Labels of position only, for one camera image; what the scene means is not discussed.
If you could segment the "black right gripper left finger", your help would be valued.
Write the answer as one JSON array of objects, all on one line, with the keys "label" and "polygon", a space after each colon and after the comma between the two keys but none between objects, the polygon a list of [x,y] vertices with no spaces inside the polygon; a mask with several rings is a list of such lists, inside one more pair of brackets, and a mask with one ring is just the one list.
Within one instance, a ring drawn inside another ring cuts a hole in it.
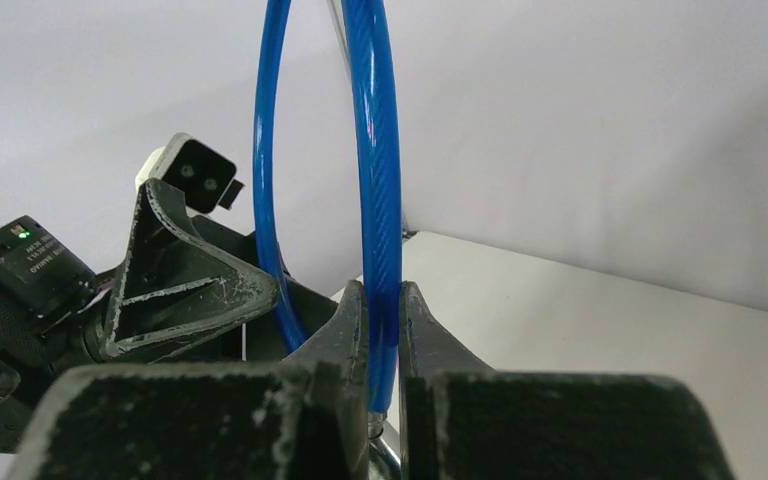
[{"label": "black right gripper left finger", "polygon": [[364,479],[367,299],[358,281],[278,362],[108,364],[45,394],[12,479]]}]

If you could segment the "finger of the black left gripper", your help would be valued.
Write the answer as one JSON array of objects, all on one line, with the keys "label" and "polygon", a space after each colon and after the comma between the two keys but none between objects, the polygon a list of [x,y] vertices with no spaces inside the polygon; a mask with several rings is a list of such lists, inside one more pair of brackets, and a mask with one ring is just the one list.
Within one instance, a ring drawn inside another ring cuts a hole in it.
[{"label": "finger of the black left gripper", "polygon": [[242,239],[190,214],[176,187],[145,181],[99,328],[100,357],[164,361],[270,312],[279,287],[239,255]]},{"label": "finger of the black left gripper", "polygon": [[[256,238],[252,232],[243,235],[203,215],[192,222],[198,233],[209,243],[231,255],[259,266]],[[287,276],[287,286],[296,318],[309,335],[315,333],[334,314],[337,302],[315,292]],[[222,336],[222,354],[248,361],[277,361],[288,355],[272,314],[266,314],[243,327]]]}]

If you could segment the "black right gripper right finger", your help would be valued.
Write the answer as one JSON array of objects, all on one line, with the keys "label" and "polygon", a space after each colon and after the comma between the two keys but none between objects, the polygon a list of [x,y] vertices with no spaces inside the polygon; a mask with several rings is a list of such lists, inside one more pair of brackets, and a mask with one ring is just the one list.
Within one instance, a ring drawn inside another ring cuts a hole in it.
[{"label": "black right gripper right finger", "polygon": [[730,479],[702,403],[661,375],[502,371],[402,285],[406,479]]}]

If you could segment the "blue cable lock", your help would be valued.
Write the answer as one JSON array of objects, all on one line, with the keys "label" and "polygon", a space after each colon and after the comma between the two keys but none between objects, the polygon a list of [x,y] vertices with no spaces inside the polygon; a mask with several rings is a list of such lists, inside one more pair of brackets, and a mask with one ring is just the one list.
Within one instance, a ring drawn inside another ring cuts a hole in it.
[{"label": "blue cable lock", "polygon": [[[253,208],[258,263],[279,286],[273,317],[290,353],[308,333],[292,304],[276,234],[273,134],[279,70],[290,2],[266,6],[253,121]],[[368,407],[370,445],[383,477],[398,479],[401,462],[383,436],[395,381],[402,282],[402,205],[398,115],[390,37],[380,1],[344,1],[360,188],[363,285],[370,302]]]}]

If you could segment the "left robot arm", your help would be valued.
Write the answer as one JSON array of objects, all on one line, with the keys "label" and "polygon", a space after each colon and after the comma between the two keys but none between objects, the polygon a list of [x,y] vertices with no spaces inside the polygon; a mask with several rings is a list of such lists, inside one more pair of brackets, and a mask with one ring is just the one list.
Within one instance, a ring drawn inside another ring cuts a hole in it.
[{"label": "left robot arm", "polygon": [[0,228],[0,454],[16,450],[65,371],[107,363],[284,358],[278,286],[255,238],[188,212],[182,190],[138,190],[122,262],[97,273],[30,216]]}]

